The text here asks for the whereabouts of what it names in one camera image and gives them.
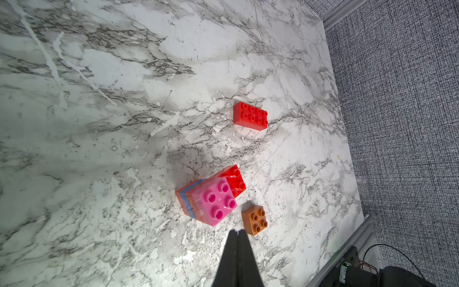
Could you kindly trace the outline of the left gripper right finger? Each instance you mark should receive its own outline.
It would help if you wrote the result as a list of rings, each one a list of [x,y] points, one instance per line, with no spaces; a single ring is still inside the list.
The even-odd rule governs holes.
[[[240,230],[237,238],[237,286],[264,286],[249,237],[245,230]]]

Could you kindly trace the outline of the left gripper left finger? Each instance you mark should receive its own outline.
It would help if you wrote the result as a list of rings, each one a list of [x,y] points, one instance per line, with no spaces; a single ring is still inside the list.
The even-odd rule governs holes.
[[[213,287],[237,287],[238,286],[238,232],[231,230],[228,234],[221,261],[216,276],[212,283]]]

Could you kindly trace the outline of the red small lego brick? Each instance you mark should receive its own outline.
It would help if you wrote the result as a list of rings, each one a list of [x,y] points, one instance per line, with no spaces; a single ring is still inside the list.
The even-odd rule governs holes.
[[[180,203],[180,206],[184,212],[185,215],[190,216],[191,218],[194,218],[194,212],[192,208],[190,207],[189,201],[185,195],[185,193],[192,188],[192,186],[197,182],[197,180],[191,181],[185,186],[179,188],[178,190],[175,191],[175,195]]]

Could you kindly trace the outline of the pink small lego brick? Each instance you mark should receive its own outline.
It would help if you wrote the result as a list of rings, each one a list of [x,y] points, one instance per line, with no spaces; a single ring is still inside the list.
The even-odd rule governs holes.
[[[202,182],[186,195],[193,205],[196,217],[209,226],[217,226],[237,207],[227,178],[212,178]]]

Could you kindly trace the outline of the blue small lego brick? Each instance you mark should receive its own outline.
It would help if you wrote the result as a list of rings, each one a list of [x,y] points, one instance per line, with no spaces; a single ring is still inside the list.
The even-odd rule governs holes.
[[[206,180],[206,179],[197,179],[197,182],[196,182],[196,183],[192,186],[192,188],[190,188],[187,192],[189,192],[190,190],[192,190],[192,189],[198,187],[198,186],[199,186],[202,182],[204,182],[205,180]],[[190,203],[190,201],[189,201],[189,204],[190,204],[190,207],[191,207],[192,210],[193,210],[193,205]],[[198,217],[198,218],[196,217],[195,212],[194,212],[194,219],[203,222],[203,220],[202,220],[200,217]]]

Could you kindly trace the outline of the red long lego brick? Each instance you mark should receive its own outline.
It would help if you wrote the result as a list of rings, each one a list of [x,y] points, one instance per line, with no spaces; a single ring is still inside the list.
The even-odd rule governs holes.
[[[238,126],[262,131],[269,125],[267,116],[268,112],[244,102],[233,107],[233,123]]]
[[[238,165],[227,166],[211,176],[211,178],[217,177],[227,178],[234,198],[237,198],[246,190],[246,184],[242,178]]]

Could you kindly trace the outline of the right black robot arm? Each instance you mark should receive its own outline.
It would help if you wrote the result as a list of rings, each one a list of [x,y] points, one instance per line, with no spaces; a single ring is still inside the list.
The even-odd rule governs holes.
[[[339,281],[344,287],[435,287],[436,285],[400,267],[388,266],[378,274],[342,265]]]

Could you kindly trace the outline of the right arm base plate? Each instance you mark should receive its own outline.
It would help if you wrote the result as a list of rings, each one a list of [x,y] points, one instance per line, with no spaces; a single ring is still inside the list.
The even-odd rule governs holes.
[[[356,266],[358,261],[359,254],[357,247],[350,246],[338,261],[332,264],[332,269],[320,281],[319,287],[343,287],[344,279],[341,274],[344,273],[346,267]]]

